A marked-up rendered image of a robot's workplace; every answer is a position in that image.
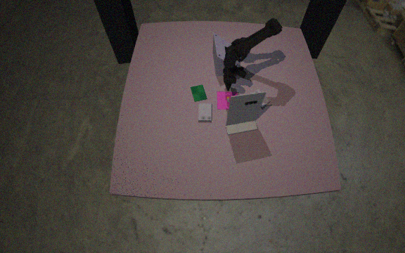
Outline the magenta square zone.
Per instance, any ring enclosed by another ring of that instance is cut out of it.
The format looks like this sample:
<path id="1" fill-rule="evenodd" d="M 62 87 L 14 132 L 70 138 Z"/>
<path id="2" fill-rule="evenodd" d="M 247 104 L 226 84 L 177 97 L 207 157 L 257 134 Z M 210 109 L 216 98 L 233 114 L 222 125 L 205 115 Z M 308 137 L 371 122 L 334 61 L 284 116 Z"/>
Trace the magenta square zone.
<path id="1" fill-rule="evenodd" d="M 238 92 L 229 92 L 229 91 L 218 91 L 217 92 L 217 109 L 227 109 L 229 110 L 229 102 L 231 96 L 237 96 Z M 226 97 L 229 97 L 229 102 Z"/>

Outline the green flat square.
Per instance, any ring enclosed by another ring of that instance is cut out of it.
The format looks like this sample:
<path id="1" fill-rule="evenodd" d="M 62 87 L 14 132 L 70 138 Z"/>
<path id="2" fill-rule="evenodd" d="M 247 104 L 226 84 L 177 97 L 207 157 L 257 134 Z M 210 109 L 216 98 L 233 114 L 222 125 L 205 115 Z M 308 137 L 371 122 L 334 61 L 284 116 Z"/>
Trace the green flat square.
<path id="1" fill-rule="evenodd" d="M 207 96 L 205 94 L 205 90 L 203 88 L 203 85 L 198 85 L 198 86 L 192 86 L 191 87 L 191 92 L 193 94 L 194 101 L 199 101 L 199 100 L 205 100 L 207 99 Z"/>

